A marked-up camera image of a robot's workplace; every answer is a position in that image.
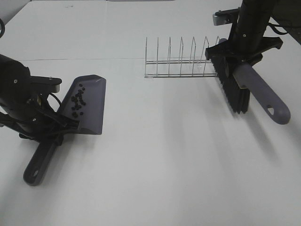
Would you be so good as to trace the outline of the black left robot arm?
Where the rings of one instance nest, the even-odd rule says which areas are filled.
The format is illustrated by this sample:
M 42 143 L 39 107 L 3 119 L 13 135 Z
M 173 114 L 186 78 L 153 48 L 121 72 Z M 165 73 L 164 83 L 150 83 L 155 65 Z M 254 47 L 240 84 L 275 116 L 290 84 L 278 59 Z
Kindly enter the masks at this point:
M 1 126 L 38 142 L 77 131 L 79 121 L 55 112 L 48 96 L 59 92 L 60 78 L 32 76 L 19 61 L 0 56 Z

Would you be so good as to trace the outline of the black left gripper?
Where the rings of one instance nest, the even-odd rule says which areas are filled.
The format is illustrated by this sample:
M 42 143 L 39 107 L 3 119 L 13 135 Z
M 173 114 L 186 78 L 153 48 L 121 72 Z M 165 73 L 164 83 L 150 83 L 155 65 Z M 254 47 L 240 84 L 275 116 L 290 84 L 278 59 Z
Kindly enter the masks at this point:
M 78 129 L 80 121 L 55 112 L 48 102 L 48 96 L 62 103 L 51 91 L 2 91 L 0 106 L 6 113 L 0 114 L 0 126 L 18 132 L 22 139 L 39 143 L 49 141 L 61 146 L 61 133 L 67 129 Z

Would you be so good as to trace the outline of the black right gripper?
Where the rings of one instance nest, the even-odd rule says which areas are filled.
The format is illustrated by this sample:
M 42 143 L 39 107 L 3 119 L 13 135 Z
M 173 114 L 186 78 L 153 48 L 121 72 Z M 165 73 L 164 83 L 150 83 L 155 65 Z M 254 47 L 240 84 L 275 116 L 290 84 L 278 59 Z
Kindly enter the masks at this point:
M 236 73 L 237 67 L 251 62 L 256 57 L 272 48 L 280 49 L 283 41 L 280 37 L 264 37 L 262 33 L 235 34 L 231 39 L 220 39 L 219 42 L 206 48 L 205 56 L 207 60 L 214 61 L 216 58 L 224 57 L 225 76 L 224 81 L 236 79 L 236 81 L 245 81 L 244 72 Z

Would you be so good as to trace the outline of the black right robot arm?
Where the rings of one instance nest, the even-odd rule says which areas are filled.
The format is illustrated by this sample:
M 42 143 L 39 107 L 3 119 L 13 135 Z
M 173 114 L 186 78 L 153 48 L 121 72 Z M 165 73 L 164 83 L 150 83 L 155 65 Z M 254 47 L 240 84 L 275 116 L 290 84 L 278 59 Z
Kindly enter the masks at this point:
M 262 60 L 263 52 L 281 48 L 283 42 L 279 37 L 264 36 L 275 4 L 274 0 L 244 0 L 238 8 L 213 14 L 215 26 L 231 25 L 228 38 L 219 39 L 205 51 L 220 82 L 230 80 L 239 64 L 255 65 Z

